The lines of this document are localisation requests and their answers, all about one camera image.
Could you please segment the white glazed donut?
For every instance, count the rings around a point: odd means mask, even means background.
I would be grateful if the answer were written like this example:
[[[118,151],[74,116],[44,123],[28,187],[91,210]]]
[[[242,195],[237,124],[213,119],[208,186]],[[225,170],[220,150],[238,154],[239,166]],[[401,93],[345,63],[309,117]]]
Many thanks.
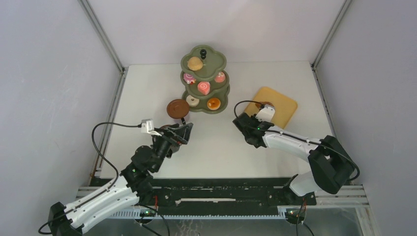
[[[188,95],[185,100],[188,103],[189,107],[196,107],[200,103],[200,100],[198,98],[193,97],[192,95]]]

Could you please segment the yellow serving tray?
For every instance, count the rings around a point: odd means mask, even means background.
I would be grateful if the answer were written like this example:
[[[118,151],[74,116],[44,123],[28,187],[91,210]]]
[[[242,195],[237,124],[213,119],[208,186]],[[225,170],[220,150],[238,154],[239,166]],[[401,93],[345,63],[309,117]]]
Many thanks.
[[[295,100],[269,87],[261,87],[252,98],[252,100],[257,102],[272,103],[275,108],[275,114],[271,123],[282,129],[286,127],[296,109],[298,108],[298,104]],[[258,103],[249,103],[244,112],[251,117],[255,116],[259,112],[260,108],[260,104]]]

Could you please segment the orange glazed donut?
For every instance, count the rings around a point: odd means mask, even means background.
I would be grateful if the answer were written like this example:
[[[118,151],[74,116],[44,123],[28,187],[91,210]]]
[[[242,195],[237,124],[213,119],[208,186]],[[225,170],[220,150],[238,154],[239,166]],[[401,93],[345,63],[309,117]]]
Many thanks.
[[[213,97],[207,101],[207,108],[211,111],[216,111],[221,106],[221,100],[219,98]]]

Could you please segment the pink swirl cake slice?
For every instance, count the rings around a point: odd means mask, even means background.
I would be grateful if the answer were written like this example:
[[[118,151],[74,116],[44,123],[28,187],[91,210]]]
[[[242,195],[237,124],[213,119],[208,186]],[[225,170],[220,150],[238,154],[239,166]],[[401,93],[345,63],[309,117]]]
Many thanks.
[[[210,93],[210,82],[199,82],[197,84],[197,90],[202,95],[208,95]]]

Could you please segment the purple swirl cake slice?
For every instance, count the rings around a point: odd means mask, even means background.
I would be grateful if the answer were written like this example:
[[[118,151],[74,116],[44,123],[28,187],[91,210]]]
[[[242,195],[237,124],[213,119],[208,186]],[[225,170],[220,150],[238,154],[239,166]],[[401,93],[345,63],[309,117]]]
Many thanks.
[[[196,83],[196,79],[191,74],[188,74],[188,73],[183,74],[183,80],[188,85],[192,85]]]

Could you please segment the green three-tier dessert stand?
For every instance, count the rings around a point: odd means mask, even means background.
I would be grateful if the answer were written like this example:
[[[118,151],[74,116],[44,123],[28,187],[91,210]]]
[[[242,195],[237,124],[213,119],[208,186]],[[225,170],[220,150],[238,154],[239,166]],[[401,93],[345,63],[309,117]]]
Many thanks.
[[[187,61],[191,57],[199,57],[203,61],[203,68],[198,71],[191,71],[187,67]],[[206,114],[218,114],[225,110],[228,106],[228,95],[230,92],[230,80],[229,75],[225,71],[227,65],[227,59],[223,53],[215,50],[208,45],[198,45],[191,49],[191,51],[183,56],[180,62],[181,74],[180,81],[185,87],[185,92],[182,95],[182,99],[185,100],[188,95],[192,95],[200,100],[200,103],[196,107],[190,107],[192,112],[204,112]],[[219,72],[223,71],[226,75],[226,80],[222,83],[216,83],[215,77]],[[188,85],[183,80],[183,74],[191,74],[196,83]],[[199,82],[210,82],[210,93],[208,95],[202,95],[197,90],[197,84]],[[207,108],[207,101],[210,98],[219,98],[221,100],[221,106],[216,111],[211,111]]]

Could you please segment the pink strawberry cake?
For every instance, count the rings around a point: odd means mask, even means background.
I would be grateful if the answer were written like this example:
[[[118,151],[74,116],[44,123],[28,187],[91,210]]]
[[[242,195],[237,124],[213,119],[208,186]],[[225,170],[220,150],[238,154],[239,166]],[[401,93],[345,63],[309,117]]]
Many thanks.
[[[217,74],[217,76],[215,77],[215,79],[214,79],[214,81],[215,81],[216,83],[222,83],[222,82],[224,82],[225,80],[226,80],[226,75],[225,75],[225,73],[224,73],[223,71],[219,72],[219,73]]]

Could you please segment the beige round cookie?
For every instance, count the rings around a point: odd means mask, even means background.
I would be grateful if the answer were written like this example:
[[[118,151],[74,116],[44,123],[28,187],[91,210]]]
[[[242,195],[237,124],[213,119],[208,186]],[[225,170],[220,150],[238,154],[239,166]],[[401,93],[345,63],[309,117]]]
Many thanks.
[[[204,66],[203,61],[199,57],[191,57],[187,61],[187,67],[191,71],[198,71]]]

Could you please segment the brown croissant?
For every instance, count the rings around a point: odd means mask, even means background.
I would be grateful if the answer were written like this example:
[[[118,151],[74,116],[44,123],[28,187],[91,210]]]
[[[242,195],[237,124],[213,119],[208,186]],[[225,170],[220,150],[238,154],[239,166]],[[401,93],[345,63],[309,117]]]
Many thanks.
[[[261,102],[260,107],[265,107],[265,106],[272,106],[274,107],[274,105],[270,102]]]

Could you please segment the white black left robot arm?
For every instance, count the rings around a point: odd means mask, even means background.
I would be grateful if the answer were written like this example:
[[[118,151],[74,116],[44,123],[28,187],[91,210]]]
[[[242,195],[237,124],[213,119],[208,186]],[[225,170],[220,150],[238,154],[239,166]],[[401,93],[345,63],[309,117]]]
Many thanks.
[[[152,119],[137,125],[150,134],[152,144],[138,147],[131,162],[116,176],[87,196],[69,204],[57,202],[50,207],[48,220],[38,233],[52,236],[82,236],[92,227],[128,206],[148,205],[154,198],[151,181],[165,158],[170,158],[189,142],[193,123],[164,125],[156,128]]]

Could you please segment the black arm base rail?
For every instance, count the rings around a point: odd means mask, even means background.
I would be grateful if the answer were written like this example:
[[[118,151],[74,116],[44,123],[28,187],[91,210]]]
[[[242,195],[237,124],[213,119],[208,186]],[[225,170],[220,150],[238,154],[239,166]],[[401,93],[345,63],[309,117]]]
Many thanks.
[[[298,197],[286,188],[288,177],[153,179],[153,192],[140,204],[164,216],[267,216],[278,207],[317,204],[314,193]]]

